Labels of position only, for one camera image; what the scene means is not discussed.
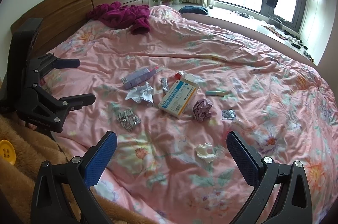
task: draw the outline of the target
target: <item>flower pattern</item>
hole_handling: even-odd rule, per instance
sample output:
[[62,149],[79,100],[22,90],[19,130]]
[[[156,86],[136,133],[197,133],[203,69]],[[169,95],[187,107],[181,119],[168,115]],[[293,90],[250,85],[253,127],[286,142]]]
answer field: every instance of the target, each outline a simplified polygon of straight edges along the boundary
[[[300,160],[308,178],[313,221],[323,217],[338,196],[338,114],[327,83],[304,64],[259,41],[226,29],[183,19],[172,8],[151,8],[151,32],[132,35],[89,21],[53,52],[78,58],[78,69],[57,69],[41,86],[56,99],[93,93],[96,101],[71,111],[56,140],[82,155],[106,131],[118,136],[118,146],[94,189],[105,198],[157,223],[229,223],[249,197],[236,163],[224,158],[206,163],[195,146],[223,146],[227,133],[239,131],[262,155],[278,163]],[[212,118],[194,121],[191,105],[182,118],[126,101],[121,78],[126,71],[159,66],[147,82],[154,104],[163,97],[160,78],[184,70],[195,76],[199,90],[224,91],[213,99]],[[116,117],[126,108],[141,123],[125,131]],[[235,120],[222,120],[221,110],[234,109]],[[269,199],[271,208],[274,197]],[[262,219],[269,214],[262,213]]]

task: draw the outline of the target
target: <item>purple crumpled paper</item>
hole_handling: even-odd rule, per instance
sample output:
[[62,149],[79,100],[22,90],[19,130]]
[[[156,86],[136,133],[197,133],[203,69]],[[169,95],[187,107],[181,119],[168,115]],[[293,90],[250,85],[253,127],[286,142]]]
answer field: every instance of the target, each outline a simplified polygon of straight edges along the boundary
[[198,122],[202,122],[205,118],[211,118],[211,107],[212,103],[210,100],[204,98],[198,100],[192,108],[195,119]]

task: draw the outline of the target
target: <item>small tube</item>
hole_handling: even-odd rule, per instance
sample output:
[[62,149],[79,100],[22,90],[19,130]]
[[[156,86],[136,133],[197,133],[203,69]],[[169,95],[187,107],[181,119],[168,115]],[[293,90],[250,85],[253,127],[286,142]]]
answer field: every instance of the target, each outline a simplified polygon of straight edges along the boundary
[[168,80],[166,78],[161,78],[162,89],[165,93],[169,91]]
[[206,95],[224,96],[225,92],[223,92],[223,91],[206,91]]

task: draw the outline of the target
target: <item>light blue tube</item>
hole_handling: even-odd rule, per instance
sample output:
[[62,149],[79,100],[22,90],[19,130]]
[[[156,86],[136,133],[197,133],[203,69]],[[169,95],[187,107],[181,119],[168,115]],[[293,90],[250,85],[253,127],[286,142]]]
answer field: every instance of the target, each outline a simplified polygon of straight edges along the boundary
[[223,91],[206,91],[206,95],[224,96],[225,92],[223,92]]

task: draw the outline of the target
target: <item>yellow button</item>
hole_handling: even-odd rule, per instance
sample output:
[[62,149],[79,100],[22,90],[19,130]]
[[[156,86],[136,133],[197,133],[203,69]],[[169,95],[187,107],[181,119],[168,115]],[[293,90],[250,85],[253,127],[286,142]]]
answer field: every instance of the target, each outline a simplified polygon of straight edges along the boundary
[[15,164],[15,149],[12,143],[8,140],[3,139],[0,141],[0,156],[2,156],[2,158],[8,161],[8,163],[10,163],[11,165]]

